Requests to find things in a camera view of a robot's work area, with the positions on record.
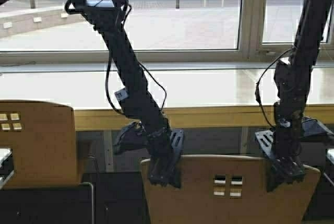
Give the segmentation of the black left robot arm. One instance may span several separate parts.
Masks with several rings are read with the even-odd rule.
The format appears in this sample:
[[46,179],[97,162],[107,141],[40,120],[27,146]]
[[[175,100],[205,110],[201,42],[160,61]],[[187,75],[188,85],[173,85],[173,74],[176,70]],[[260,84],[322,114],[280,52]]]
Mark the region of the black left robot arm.
[[168,118],[148,89],[146,68],[139,62],[125,31],[132,9],[129,0],[67,0],[69,15],[81,15],[98,32],[109,51],[108,66],[115,65],[123,88],[115,93],[117,112],[132,122],[121,129],[116,155],[146,149],[150,155],[148,180],[152,185],[181,187],[178,162],[184,133],[171,129]]

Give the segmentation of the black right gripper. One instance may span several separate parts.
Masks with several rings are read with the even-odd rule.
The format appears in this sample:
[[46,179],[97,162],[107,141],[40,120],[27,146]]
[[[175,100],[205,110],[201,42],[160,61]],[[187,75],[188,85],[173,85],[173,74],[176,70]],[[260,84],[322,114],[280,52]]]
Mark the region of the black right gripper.
[[255,133],[262,156],[268,161],[266,175],[267,192],[275,191],[282,184],[301,183],[305,179],[305,168],[299,159],[301,145],[290,127]]

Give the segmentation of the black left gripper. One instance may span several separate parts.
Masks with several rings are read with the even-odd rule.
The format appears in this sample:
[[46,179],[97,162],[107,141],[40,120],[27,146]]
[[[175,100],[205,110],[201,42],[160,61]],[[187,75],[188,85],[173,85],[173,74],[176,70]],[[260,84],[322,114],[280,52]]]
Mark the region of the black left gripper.
[[181,171],[178,163],[183,153],[184,130],[162,128],[148,135],[150,154],[147,178],[152,185],[181,188]]

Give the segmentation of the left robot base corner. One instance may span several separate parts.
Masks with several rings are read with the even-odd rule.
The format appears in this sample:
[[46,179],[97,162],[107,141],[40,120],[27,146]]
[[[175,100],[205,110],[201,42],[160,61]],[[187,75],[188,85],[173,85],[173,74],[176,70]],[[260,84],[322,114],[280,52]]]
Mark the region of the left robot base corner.
[[1,190],[14,175],[13,152],[10,148],[1,148]]

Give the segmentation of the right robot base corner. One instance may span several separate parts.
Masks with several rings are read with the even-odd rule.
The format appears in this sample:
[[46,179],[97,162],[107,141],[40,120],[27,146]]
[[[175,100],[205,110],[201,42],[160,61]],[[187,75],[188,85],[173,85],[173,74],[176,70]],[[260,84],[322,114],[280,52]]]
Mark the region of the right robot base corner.
[[324,176],[327,181],[333,186],[333,148],[326,151],[326,164],[324,170]]

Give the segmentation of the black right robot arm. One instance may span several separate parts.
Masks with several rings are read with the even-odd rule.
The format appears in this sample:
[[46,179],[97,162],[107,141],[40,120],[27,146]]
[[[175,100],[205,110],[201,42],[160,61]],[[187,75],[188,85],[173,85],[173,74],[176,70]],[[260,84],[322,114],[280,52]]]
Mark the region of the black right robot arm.
[[278,91],[278,100],[273,104],[275,123],[255,133],[255,141],[269,162],[268,192],[283,183],[304,180],[302,143],[333,143],[333,132],[320,120],[304,114],[332,4],[333,0],[304,0],[294,43],[285,52],[288,59],[280,55],[272,62]]

